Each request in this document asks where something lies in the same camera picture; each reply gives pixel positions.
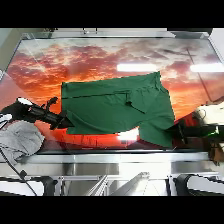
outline robotic arm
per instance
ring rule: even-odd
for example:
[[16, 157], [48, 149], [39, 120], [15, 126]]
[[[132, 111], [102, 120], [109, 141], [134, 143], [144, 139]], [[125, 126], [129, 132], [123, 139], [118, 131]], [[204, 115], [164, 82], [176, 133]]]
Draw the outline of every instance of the robotic arm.
[[49, 111], [50, 106], [55, 104], [57, 97], [51, 98], [46, 105], [39, 106], [25, 98], [17, 98], [16, 102], [3, 108], [0, 112], [0, 129], [8, 122], [15, 120], [24, 120], [35, 123], [37, 120], [50, 124], [50, 129], [74, 127], [68, 120], [66, 114], [61, 112], [55, 114]]

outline sky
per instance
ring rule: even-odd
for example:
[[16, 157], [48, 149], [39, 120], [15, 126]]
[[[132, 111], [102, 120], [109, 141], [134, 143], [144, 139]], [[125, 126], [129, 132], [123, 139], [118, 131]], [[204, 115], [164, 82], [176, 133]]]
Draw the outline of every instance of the sky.
[[[42, 105], [57, 96], [51, 110], [61, 111], [62, 82], [89, 82], [139, 72], [118, 72], [120, 63], [150, 63], [161, 72], [161, 81], [170, 92], [176, 119], [191, 113], [210, 99], [224, 95], [223, 73], [194, 73], [190, 65], [219, 62], [208, 40], [172, 38], [59, 38], [23, 40], [7, 74], [0, 81], [0, 109], [25, 97]], [[86, 146], [121, 145], [116, 135], [67, 135], [50, 131], [37, 122], [46, 139]]]

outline green shirt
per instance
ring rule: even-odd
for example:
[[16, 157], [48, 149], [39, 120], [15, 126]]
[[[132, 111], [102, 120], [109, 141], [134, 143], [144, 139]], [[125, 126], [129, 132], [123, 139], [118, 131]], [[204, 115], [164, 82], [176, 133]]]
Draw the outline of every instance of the green shirt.
[[74, 124], [68, 134], [113, 134], [139, 126], [142, 140], [172, 147], [164, 130], [174, 125], [174, 113], [159, 72], [62, 83], [62, 110]]

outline folded garment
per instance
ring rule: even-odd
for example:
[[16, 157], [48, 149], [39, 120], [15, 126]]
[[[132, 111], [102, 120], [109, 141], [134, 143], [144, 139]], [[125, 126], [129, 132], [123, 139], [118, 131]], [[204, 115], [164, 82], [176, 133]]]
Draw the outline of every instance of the folded garment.
[[62, 110], [74, 127], [68, 134], [112, 134], [139, 126], [142, 140], [172, 147], [170, 96], [160, 73], [62, 84]]
[[43, 140], [44, 136], [38, 128], [26, 121], [18, 121], [0, 131], [0, 148], [13, 165], [23, 156], [37, 152]]

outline gray cloth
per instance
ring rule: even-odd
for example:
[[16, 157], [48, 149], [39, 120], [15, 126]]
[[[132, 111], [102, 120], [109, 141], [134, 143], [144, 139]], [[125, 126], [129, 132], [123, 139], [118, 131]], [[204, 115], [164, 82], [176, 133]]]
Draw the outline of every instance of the gray cloth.
[[37, 152], [43, 140], [44, 136], [38, 128], [26, 121], [18, 121], [6, 130], [0, 131], [0, 148], [13, 165], [17, 164], [16, 160], [22, 156], [30, 156]]

